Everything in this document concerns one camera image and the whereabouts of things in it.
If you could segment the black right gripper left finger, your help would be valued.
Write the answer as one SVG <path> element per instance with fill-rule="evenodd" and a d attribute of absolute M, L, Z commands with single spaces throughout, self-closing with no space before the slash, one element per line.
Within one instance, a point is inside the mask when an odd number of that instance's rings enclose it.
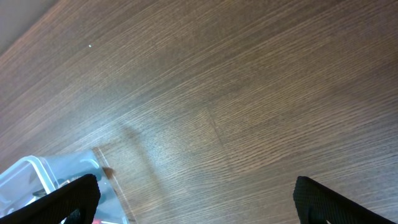
<path fill-rule="evenodd" d="M 101 193 L 96 177 L 86 174 L 1 218 L 1 224 L 92 224 Z"/>

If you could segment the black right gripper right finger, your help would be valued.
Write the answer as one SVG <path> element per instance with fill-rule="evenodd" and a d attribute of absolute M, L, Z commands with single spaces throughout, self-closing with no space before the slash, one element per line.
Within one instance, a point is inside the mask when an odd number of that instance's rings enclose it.
<path fill-rule="evenodd" d="M 394 224 L 306 176 L 297 177 L 293 199 L 301 224 Z"/>

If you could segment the orange black pliers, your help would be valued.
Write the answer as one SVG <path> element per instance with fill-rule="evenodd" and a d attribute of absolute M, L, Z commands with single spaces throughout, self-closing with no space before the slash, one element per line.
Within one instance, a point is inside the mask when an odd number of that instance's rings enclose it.
<path fill-rule="evenodd" d="M 58 179 L 58 186 L 63 187 L 74 180 L 77 180 L 77 177 L 73 177 L 71 179 Z M 37 198 L 42 198 L 47 195 L 47 192 L 45 191 L 45 189 L 41 189 L 41 190 L 33 192 L 32 195 Z"/>

